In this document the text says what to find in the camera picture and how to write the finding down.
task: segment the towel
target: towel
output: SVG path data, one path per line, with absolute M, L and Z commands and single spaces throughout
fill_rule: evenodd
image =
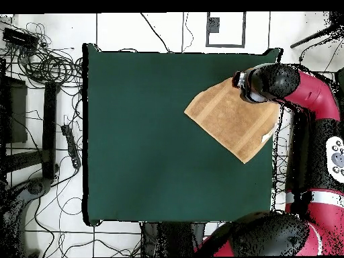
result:
M 279 112 L 276 103 L 243 101 L 232 78 L 199 93 L 184 111 L 243 163 L 272 136 Z

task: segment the tile grout line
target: tile grout line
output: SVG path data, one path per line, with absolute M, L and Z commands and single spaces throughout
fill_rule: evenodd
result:
M 95 14 L 95 44 L 98 46 L 98 14 Z
M 93 227 L 92 258 L 94 258 L 94 246 L 95 246 L 95 226 Z

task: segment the green tabletop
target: green tabletop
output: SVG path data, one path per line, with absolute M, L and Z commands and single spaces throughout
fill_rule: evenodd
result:
M 244 165 L 183 112 L 199 92 L 281 52 L 100 52 L 89 44 L 89 219 L 205 222 L 268 210 L 272 140 Z

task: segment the white tile floor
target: white tile floor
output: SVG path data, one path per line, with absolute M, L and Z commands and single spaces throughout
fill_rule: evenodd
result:
M 222 34 L 238 34 L 242 27 L 242 23 L 235 22 L 234 15 L 230 13 L 216 13 L 217 16 L 229 19 L 226 25 L 220 29 Z M 313 40 L 307 44 L 303 44 L 297 48 L 290 49 L 290 45 L 299 41 L 318 30 L 328 26 L 325 19 L 328 17 L 324 12 L 271 12 L 271 22 L 269 25 L 269 12 L 247 12 L 247 28 L 246 28 L 246 46 L 245 48 L 207 48 L 206 47 L 206 13 L 201 12 L 185 12 L 184 20 L 187 19 L 187 24 L 184 24 L 184 36 L 182 40 L 182 21 L 183 13 L 146 13 L 145 16 L 152 24 L 162 39 L 164 39 L 166 46 L 173 52 L 180 52 L 181 45 L 186 48 L 185 52 L 246 52 L 261 54 L 266 51 L 268 47 L 278 47 L 284 49 L 282 62 L 298 63 L 300 53 L 311 44 L 318 40 Z M 44 15 L 16 15 L 13 19 L 13 24 L 17 27 L 25 28 L 26 24 L 34 22 L 41 23 L 45 26 L 46 34 L 51 38 L 51 48 L 70 48 L 65 50 L 72 57 L 77 60 L 81 57 L 82 43 L 90 42 L 97 43 L 102 50 L 119 50 L 123 48 L 135 48 L 138 51 L 159 51 L 166 52 L 165 47 L 161 41 L 154 35 L 148 24 L 139 13 L 103 13 L 97 15 L 97 31 L 96 31 L 96 15 L 95 14 L 44 14 Z M 330 42 L 323 46 L 316 46 L 310 48 L 304 56 L 302 64 L 314 71 L 321 71 L 328 65 L 332 54 L 338 46 L 338 41 Z M 338 49 L 336 56 L 328 67 L 328 71 L 337 71 L 344 66 L 344 49 Z M 69 93 L 75 93 L 76 90 L 71 88 Z M 30 89 L 28 93 L 28 111 L 38 110 L 40 116 L 43 112 L 43 91 L 37 89 Z M 57 122 L 62 124 L 64 122 L 64 115 L 69 118 L 73 116 L 73 109 L 71 106 L 71 97 L 63 92 L 58 95 L 58 109 Z M 32 113 L 30 117 L 37 118 L 37 114 Z M 287 126 L 290 116 L 284 113 L 284 123 L 282 127 Z M 32 132 L 32 135 L 38 144 L 42 145 L 42 122 L 39 120 L 27 119 L 27 127 Z M 74 128 L 75 138 L 82 136 L 82 131 L 77 127 Z M 285 144 L 289 139 L 289 130 L 285 128 L 280 136 L 279 144 Z M 34 144 L 29 139 L 27 143 L 14 144 L 13 147 L 34 147 Z M 66 148 L 66 140 L 58 133 L 56 135 L 56 147 Z M 283 148 L 279 150 L 279 154 L 283 153 Z M 63 157 L 67 155 L 66 151 L 56 152 L 56 161 L 59 163 Z M 40 167 L 30 167 L 24 170 L 13 172 L 12 176 L 9 174 L 7 179 L 13 185 L 28 178 L 28 176 L 38 170 Z M 69 158 L 62 162 L 60 178 L 64 179 L 73 173 L 73 168 Z M 67 257 L 111 257 L 116 252 L 107 248 L 110 247 L 122 249 L 130 249 L 136 246 L 140 238 L 140 227 L 138 223 L 131 222 L 103 222 L 94 229 L 86 226 L 82 221 L 82 215 L 76 214 L 80 212 L 81 201 L 73 199 L 69 201 L 64 210 L 73 216 L 61 214 L 58 206 L 58 201 L 63 206 L 72 197 L 82 197 L 82 173 L 74 177 L 69 184 L 61 184 L 58 189 L 52 189 L 48 194 L 42 198 L 38 220 L 42 225 L 55 232 L 55 240 L 49 248 L 46 256 L 61 257 L 62 253 L 58 248 L 59 231 L 74 232 L 62 234 L 63 252 Z M 284 208 L 284 195 L 280 194 L 277 197 L 278 209 Z M 32 218 L 37 208 L 37 201 L 34 201 L 28 210 L 26 217 L 26 238 L 28 246 L 31 249 L 40 249 L 41 255 L 46 250 L 47 246 L 52 240 L 50 233 L 37 232 L 42 230 Z M 209 222 L 206 226 L 206 235 L 211 234 L 218 226 L 218 222 Z M 93 235 L 96 240 L 101 240 L 104 244 L 96 241 L 91 243 Z M 80 245 L 89 243 L 83 247 L 72 247 L 72 245 Z

